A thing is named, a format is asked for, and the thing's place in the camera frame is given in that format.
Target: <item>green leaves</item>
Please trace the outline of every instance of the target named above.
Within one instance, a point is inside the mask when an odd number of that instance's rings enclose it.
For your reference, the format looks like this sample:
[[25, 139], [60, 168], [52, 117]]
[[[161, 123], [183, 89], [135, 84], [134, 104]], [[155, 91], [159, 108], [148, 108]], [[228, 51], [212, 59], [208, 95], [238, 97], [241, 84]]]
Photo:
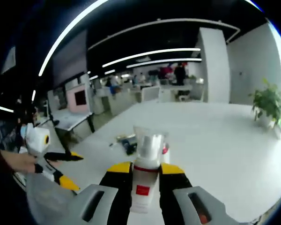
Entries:
[[266, 116], [272, 116], [275, 124], [278, 124], [281, 122], [281, 91], [277, 91], [277, 85], [270, 84], [266, 78], [263, 82], [266, 84], [264, 90], [255, 90], [253, 94], [249, 94], [250, 97], [254, 97], [252, 110], [260, 109], [255, 114], [255, 120], [265, 111]]
[[260, 111], [258, 114], [257, 114], [257, 117], [260, 118], [262, 116], [263, 112]]

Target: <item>ceiling light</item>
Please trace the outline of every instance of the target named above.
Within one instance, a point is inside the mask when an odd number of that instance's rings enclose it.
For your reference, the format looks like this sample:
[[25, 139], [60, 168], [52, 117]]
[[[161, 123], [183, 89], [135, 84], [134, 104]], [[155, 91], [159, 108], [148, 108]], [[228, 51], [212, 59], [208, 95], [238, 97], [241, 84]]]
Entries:
[[65, 38], [65, 36], [70, 32], [70, 30], [77, 24], [79, 23], [86, 15], [88, 15], [91, 11], [95, 10], [96, 8], [98, 8], [100, 5], [102, 5], [103, 3], [107, 2], [108, 0], [98, 0], [96, 2], [94, 2], [93, 4], [91, 4], [89, 7], [87, 7], [85, 10], [83, 10], [75, 19], [72, 20], [72, 22], [70, 22], [70, 24], [62, 31], [62, 33], [60, 34], [60, 36], [56, 39], [56, 41], [54, 42], [54, 44], [52, 45], [50, 51], [48, 52], [42, 67], [38, 73], [38, 76], [43, 75], [43, 72], [45, 70], [45, 67], [47, 66], [49, 59], [51, 58], [51, 56], [53, 55], [54, 51], [56, 50], [57, 46], [61, 43], [61, 41]]
[[149, 61], [149, 62], [142, 62], [142, 63], [132, 64], [132, 65], [126, 66], [126, 68], [138, 67], [138, 66], [148, 65], [148, 64], [153, 64], [153, 63], [178, 62], [178, 61], [202, 61], [202, 59], [185, 58], [185, 59], [155, 60], [155, 61]]
[[133, 59], [133, 58], [145, 56], [145, 55], [151, 55], [151, 54], [163, 53], [163, 52], [169, 53], [169, 52], [182, 52], [182, 51], [201, 51], [201, 49], [200, 48], [171, 48], [171, 49], [156, 50], [156, 51], [151, 51], [151, 52], [144, 52], [144, 53], [140, 53], [140, 54], [136, 54], [136, 55], [127, 56], [127, 57], [121, 58], [119, 60], [114, 60], [112, 62], [104, 64], [102, 67], [110, 66], [117, 62], [129, 60], [129, 59]]
[[96, 79], [96, 78], [98, 78], [98, 75], [92, 76], [89, 80], [91, 81], [91, 80], [94, 80], [94, 79]]
[[135, 61], [137, 61], [137, 62], [148, 62], [148, 61], [151, 61], [151, 59], [150, 59], [149, 56], [146, 56], [145, 58], [139, 58]]
[[104, 74], [106, 75], [106, 74], [111, 74], [111, 73], [113, 73], [113, 72], [115, 72], [116, 70], [115, 69], [112, 69], [112, 70], [110, 70], [110, 71], [107, 71], [107, 72], [105, 72]]
[[13, 113], [13, 112], [14, 112], [14, 111], [11, 110], [11, 109], [7, 109], [7, 108], [1, 107], [1, 106], [0, 106], [0, 109], [1, 109], [1, 110], [4, 110], [4, 111], [7, 111], [7, 112], [10, 112], [10, 113]]
[[34, 97], [36, 96], [36, 90], [33, 90], [33, 93], [32, 93], [32, 101], [34, 100]]
[[250, 3], [251, 5], [253, 5], [254, 7], [256, 7], [259, 11], [262, 12], [262, 10], [254, 3], [252, 2], [251, 0], [245, 0], [246, 2]]

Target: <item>table surface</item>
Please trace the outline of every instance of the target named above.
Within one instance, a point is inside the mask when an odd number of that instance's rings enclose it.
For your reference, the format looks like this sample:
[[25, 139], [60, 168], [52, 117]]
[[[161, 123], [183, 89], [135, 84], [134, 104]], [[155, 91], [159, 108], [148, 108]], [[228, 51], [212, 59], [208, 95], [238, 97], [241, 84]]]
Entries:
[[[109, 147], [116, 136], [132, 134], [134, 125], [167, 131], [170, 163], [181, 167], [193, 186], [223, 202], [232, 218], [249, 222], [281, 197], [281, 141], [253, 118], [246, 105], [135, 104], [72, 149], [84, 160], [59, 169], [83, 190], [98, 184], [110, 166], [134, 160], [118, 144]], [[127, 224], [145, 223], [163, 224], [158, 189], [150, 212], [131, 212]]]
[[45, 116], [41, 116], [39, 118], [39, 120], [37, 120], [37, 122], [39, 122], [40, 124], [38, 124], [37, 127], [41, 127], [42, 125], [44, 125], [46, 122], [48, 122], [50, 120], [49, 117], [45, 117]]
[[52, 112], [53, 118], [59, 120], [55, 128], [70, 131], [90, 116], [91, 112], [72, 113], [68, 109], [61, 109]]
[[192, 85], [187, 84], [183, 86], [178, 85], [160, 85], [162, 90], [192, 90]]

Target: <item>black ceiling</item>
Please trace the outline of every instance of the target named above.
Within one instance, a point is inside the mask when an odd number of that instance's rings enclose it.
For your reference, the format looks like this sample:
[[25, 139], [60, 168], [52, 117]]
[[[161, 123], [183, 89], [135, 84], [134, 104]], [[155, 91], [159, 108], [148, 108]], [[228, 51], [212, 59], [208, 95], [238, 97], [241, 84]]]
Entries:
[[[41, 65], [62, 30], [79, 12], [94, 1], [51, 0], [43, 2], [39, 0], [36, 1], [37, 4], [30, 4], [29, 7], [26, 7], [26, 11], [21, 11], [23, 15], [29, 16], [22, 16], [21, 19], [15, 20], [17, 23], [22, 22], [20, 23], [22, 24], [21, 29], [17, 29], [17, 35], [13, 35], [11, 38], [16, 43], [17, 66], [9, 73], [0, 76], [0, 93], [4, 93], [0, 95], [1, 105], [13, 102], [12, 98], [16, 98], [21, 92], [24, 92], [22, 95], [27, 96], [27, 99], [31, 99], [32, 91], [35, 88], [45, 92], [51, 87], [50, 63], [44, 75], [39, 78], [37, 74]], [[239, 36], [265, 22], [262, 13], [244, 0], [109, 0], [86, 16], [67, 35], [59, 49], [85, 28], [88, 29], [87, 45], [92, 46], [109, 35], [135, 25], [156, 21], [158, 18], [161, 20], [171, 18], [221, 20], [223, 23], [240, 28]], [[197, 22], [150, 25], [126, 32], [92, 48], [88, 52], [89, 69], [92, 74], [102, 75], [107, 70], [114, 68], [122, 70], [126, 65], [135, 63], [135, 60], [128, 60], [102, 69], [101, 66], [104, 63], [125, 56], [167, 48], [195, 47], [200, 26], [222, 29], [226, 38], [233, 34], [233, 30], [230, 28]], [[150, 58], [152, 60], [185, 58], [190, 55], [191, 52], [174, 52], [150, 55]]]

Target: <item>blue object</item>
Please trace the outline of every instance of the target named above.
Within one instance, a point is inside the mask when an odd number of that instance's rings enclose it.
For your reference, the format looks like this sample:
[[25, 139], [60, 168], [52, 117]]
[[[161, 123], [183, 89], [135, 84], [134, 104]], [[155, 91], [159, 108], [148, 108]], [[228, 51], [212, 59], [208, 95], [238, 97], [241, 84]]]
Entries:
[[118, 88], [118, 86], [110, 86], [110, 87], [109, 87], [109, 90], [111, 91], [111, 94], [112, 94], [112, 95], [115, 95], [115, 94], [116, 94], [116, 88]]
[[21, 130], [20, 130], [20, 134], [21, 134], [21, 137], [23, 138], [23, 139], [25, 139], [25, 134], [26, 134], [26, 128], [27, 128], [27, 126], [22, 126], [21, 127]]

